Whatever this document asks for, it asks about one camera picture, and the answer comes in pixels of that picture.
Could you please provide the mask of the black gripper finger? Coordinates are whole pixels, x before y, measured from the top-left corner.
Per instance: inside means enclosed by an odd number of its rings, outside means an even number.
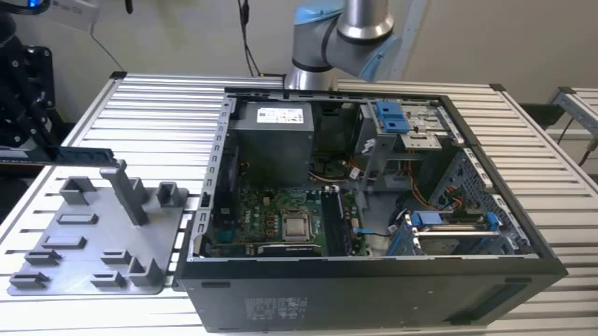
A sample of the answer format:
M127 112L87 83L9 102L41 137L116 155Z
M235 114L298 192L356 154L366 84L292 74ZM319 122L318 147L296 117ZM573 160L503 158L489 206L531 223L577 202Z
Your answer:
M36 145L32 150L27 151L28 162L31 165L52 165L60 157L60 148L51 133L52 120L40 99L25 98L25 102L31 123L29 138Z

